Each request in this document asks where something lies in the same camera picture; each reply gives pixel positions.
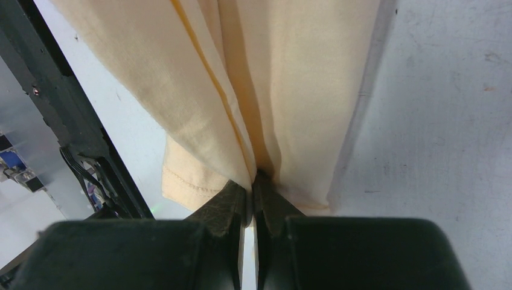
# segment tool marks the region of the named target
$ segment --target black metal frame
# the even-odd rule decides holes
[[[33,0],[0,1],[0,56],[61,147],[97,162],[124,218],[153,218]]]
[[[431,222],[305,217],[262,173],[253,194],[258,289],[469,289]],[[240,289],[246,196],[229,182],[184,221],[53,225],[14,289]]]

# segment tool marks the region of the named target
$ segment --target fabric fold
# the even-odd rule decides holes
[[[257,169],[325,213],[375,0],[53,0],[167,131],[164,196],[199,208]]]

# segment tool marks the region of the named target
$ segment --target orange stripe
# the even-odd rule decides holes
[[[210,65],[206,61],[206,57],[201,50],[201,46],[199,45],[199,41],[197,40],[197,36],[192,29],[192,25],[190,25],[190,21],[187,18],[187,15],[185,14],[185,10],[183,9],[183,6],[181,6],[181,3],[179,0],[170,0],[171,3],[174,6],[174,9],[178,13],[178,16],[180,17],[181,22],[183,23],[183,26],[185,27],[185,30],[188,33],[188,36],[190,37],[190,40],[192,41],[192,44],[194,45],[194,48],[196,49],[197,54],[199,55],[199,58],[201,59],[201,62],[203,63],[203,66],[205,67],[206,71],[208,72],[208,75],[210,76],[211,81],[213,82],[213,85],[217,89],[217,92],[219,93],[220,99],[222,100],[222,105],[224,105],[224,110],[228,114],[229,122],[231,123],[231,126],[233,127],[233,130],[235,132],[235,136],[237,138],[238,144],[242,150],[242,155],[245,161],[245,166],[247,167],[247,170],[249,172],[250,176],[254,176],[254,172],[252,172],[252,167],[249,166],[249,155],[247,153],[247,148],[242,145],[242,137],[240,136],[240,131],[238,129],[238,126],[236,126],[235,119],[233,117],[233,113],[231,112],[229,108],[228,103],[228,97],[226,95],[226,92],[222,89],[222,86],[219,83],[219,80],[217,80],[217,77],[213,73],[213,70],[211,69]]]

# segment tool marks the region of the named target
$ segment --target cloth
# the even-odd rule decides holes
[[[261,169],[328,209],[379,1],[53,2],[168,133],[164,196],[195,210]]]

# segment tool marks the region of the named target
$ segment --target gray floor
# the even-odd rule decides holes
[[[164,131],[36,3],[155,216],[186,216],[160,196]],[[512,289],[511,28],[512,1],[382,1],[330,195],[341,216],[433,220],[475,289]]]
[[[35,242],[38,231],[64,219],[45,192],[29,192],[12,180],[0,182],[0,268]]]

